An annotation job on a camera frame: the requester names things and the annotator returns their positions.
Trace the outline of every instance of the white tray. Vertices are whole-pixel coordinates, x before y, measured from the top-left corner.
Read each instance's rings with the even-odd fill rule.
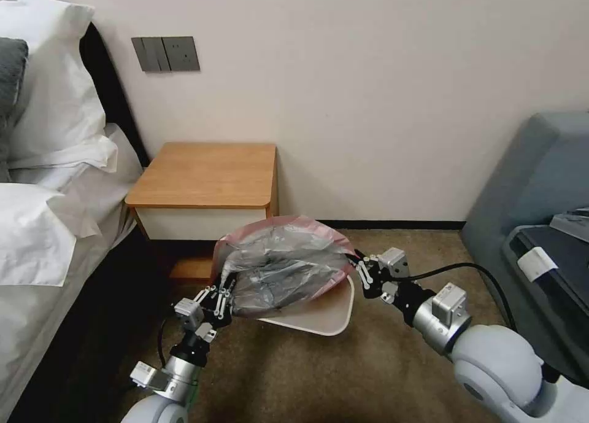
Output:
[[[322,296],[301,305],[283,308],[274,317],[260,319],[300,331],[334,336],[350,323],[354,301],[354,284],[350,276]]]

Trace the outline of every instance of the pink plastic bag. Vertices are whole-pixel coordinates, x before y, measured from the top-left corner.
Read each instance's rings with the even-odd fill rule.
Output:
[[[305,216],[246,225],[215,245],[212,276],[221,286],[236,273],[233,314],[263,316],[327,292],[353,271],[350,241]]]

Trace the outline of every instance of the nightstand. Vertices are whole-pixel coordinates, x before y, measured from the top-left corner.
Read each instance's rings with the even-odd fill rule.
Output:
[[[125,202],[151,240],[216,241],[277,215],[276,185],[274,144],[168,142]],[[211,256],[209,243],[205,255],[180,259],[170,278],[208,280]]]

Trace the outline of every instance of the baseboard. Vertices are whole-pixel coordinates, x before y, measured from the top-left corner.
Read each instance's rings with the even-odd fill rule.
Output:
[[[342,230],[462,230],[466,222],[454,220],[320,220]]]

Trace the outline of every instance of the white drawer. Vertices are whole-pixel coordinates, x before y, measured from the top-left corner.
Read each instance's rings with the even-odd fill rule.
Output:
[[[137,208],[150,239],[217,240],[266,218],[265,209]]]

